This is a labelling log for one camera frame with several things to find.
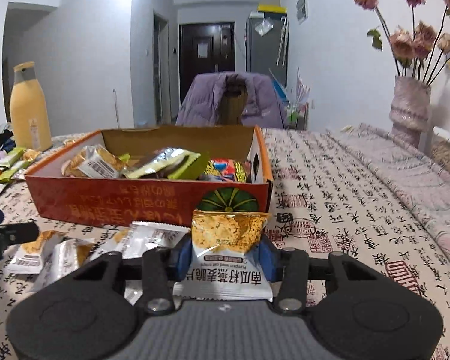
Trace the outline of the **pumpkin seed crisp packet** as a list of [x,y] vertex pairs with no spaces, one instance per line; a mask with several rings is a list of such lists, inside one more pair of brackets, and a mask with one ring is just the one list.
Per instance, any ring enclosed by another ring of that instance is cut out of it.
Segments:
[[198,300],[272,300],[272,287],[258,261],[268,214],[193,212],[192,260],[173,294]]

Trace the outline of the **red noodle snack bag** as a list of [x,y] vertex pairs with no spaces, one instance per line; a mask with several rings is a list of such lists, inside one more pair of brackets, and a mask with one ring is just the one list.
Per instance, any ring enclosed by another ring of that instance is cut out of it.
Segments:
[[209,160],[198,180],[210,182],[247,183],[250,169],[238,161],[229,158]]

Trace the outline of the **oat crisp packet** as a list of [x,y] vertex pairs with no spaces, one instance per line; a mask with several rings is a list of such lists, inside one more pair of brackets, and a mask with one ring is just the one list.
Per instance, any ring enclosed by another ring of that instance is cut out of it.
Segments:
[[126,170],[130,157],[129,154],[111,154],[101,144],[86,145],[63,163],[61,174],[64,177],[115,180]]

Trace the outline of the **silver yellow long snack bag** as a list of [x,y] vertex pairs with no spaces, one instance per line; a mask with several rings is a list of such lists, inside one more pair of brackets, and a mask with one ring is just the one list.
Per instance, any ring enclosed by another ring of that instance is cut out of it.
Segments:
[[128,180],[197,180],[209,161],[209,153],[201,154],[182,148],[167,147],[156,150],[152,157],[145,157],[125,170],[122,175]]

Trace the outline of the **white grey snack packet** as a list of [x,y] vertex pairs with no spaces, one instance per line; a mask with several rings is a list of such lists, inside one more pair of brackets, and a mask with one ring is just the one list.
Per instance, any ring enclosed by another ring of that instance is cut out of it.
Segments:
[[88,261],[110,252],[119,252],[124,259],[128,259],[140,258],[144,252],[157,247],[171,249],[190,231],[190,228],[168,223],[132,222],[128,229],[118,232],[91,253]]

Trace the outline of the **green packet near tangerines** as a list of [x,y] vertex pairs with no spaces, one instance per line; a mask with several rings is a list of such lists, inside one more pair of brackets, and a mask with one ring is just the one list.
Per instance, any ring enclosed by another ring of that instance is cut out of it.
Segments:
[[17,163],[25,152],[23,147],[14,147],[7,155],[0,159],[0,169],[1,171],[10,169],[15,163]]

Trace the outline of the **orange cardboard box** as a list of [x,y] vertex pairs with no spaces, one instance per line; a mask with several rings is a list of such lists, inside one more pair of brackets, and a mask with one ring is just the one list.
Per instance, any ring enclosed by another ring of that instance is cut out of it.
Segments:
[[[62,166],[82,148],[101,144],[113,155],[136,162],[154,151],[178,147],[212,159],[249,162],[249,183],[167,179],[65,177]],[[31,166],[26,184],[46,219],[83,224],[128,226],[144,220],[189,225],[197,208],[209,211],[266,212],[273,177],[260,127],[180,127],[108,129],[89,133]]]

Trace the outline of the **yellow thermos bottle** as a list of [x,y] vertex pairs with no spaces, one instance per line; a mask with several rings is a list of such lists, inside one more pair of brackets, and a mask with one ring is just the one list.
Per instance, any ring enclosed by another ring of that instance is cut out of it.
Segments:
[[44,92],[35,75],[35,63],[20,63],[13,71],[9,112],[16,146],[47,150],[53,144]]

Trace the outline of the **calligraphy print tablecloth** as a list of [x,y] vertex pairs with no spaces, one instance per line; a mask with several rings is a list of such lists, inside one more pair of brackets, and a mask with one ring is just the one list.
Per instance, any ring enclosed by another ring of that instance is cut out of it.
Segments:
[[[271,217],[266,229],[278,247],[305,250],[318,258],[332,251],[348,254],[411,291],[441,312],[444,331],[436,359],[450,359],[450,261],[392,191],[331,137],[278,129],[264,131],[274,178]],[[125,186],[115,208],[98,197],[82,196],[68,208],[71,222],[41,218],[25,183],[0,196],[8,223],[34,220],[43,231],[56,230],[102,245],[123,228],[83,226],[85,218],[156,219],[159,210],[175,216],[181,198],[163,183]]]

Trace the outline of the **purple jacket on chair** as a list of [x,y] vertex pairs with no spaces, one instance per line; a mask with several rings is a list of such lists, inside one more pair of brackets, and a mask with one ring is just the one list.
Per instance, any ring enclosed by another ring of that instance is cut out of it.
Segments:
[[182,102],[176,124],[284,128],[286,113],[269,76],[248,72],[200,74]]

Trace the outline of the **wooden chair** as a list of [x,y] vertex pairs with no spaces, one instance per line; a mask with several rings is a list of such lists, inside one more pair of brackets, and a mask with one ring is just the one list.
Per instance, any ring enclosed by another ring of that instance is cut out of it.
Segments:
[[243,83],[231,83],[226,86],[218,108],[218,121],[221,125],[242,125],[248,94]]

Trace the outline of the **pink ceramic vase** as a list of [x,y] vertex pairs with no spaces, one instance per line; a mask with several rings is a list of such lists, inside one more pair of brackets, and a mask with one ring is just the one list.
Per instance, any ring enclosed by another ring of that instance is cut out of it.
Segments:
[[391,133],[415,148],[421,134],[428,129],[431,88],[408,76],[396,76],[393,100],[388,117],[393,123]]

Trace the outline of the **grey refrigerator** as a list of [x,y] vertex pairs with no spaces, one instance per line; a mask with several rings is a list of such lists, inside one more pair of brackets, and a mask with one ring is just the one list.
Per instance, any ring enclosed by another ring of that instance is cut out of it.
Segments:
[[246,72],[288,78],[289,23],[286,13],[252,11],[246,23]]

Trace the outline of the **clear storage jar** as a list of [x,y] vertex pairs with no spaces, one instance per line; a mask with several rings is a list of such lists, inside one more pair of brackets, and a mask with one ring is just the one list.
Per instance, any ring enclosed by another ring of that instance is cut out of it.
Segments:
[[450,132],[444,128],[433,128],[431,155],[435,163],[450,173]]

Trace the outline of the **dark entrance door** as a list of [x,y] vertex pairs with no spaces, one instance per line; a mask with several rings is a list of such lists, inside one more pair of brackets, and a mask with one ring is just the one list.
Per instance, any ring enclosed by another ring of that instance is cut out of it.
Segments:
[[235,70],[234,23],[181,24],[178,39],[180,102],[195,76]]

